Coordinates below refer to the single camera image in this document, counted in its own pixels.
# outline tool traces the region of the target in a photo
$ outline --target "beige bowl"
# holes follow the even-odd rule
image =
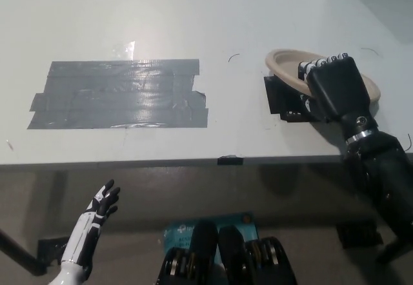
[[[298,50],[274,50],[267,55],[265,63],[276,76],[289,86],[311,96],[311,91],[307,83],[297,77],[298,64],[301,61],[309,62],[320,58],[326,57]],[[370,102],[374,103],[378,101],[381,95],[378,86],[365,75],[361,74],[361,76],[366,86],[368,96],[370,96]]]

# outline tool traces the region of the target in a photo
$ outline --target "gray duct tape patch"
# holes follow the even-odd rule
[[[199,60],[57,61],[28,129],[207,127]]]

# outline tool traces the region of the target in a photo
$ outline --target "white table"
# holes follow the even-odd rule
[[[0,0],[0,166],[148,166],[328,161],[339,149],[313,126],[270,115],[266,54],[348,52],[380,87],[380,129],[413,134],[413,0]],[[208,128],[27,130],[52,61],[199,59]],[[339,138],[331,129],[330,136]]]

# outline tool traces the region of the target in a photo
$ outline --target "floor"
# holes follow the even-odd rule
[[[338,164],[0,173],[0,228],[35,254],[38,239],[69,235],[111,178],[122,188],[119,211],[103,228],[88,284],[152,285],[165,226],[241,211],[254,213],[260,237],[283,243],[300,285],[413,283],[412,253],[382,268],[373,263],[382,246],[343,251],[341,221],[372,217],[385,243],[394,236]],[[0,284],[48,284],[58,271],[32,277],[0,253]]]

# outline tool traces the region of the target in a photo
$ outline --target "robotic arm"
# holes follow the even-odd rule
[[[110,190],[114,183],[110,180],[104,185],[79,217],[62,257],[61,271],[51,285],[80,285],[89,278],[101,227],[117,211],[113,204],[119,200],[120,188]]]
[[[378,130],[370,98],[347,54],[301,63],[299,78],[313,98],[305,106],[320,120],[337,122],[347,144],[345,164],[357,189],[405,243],[413,242],[413,169],[397,138]]]

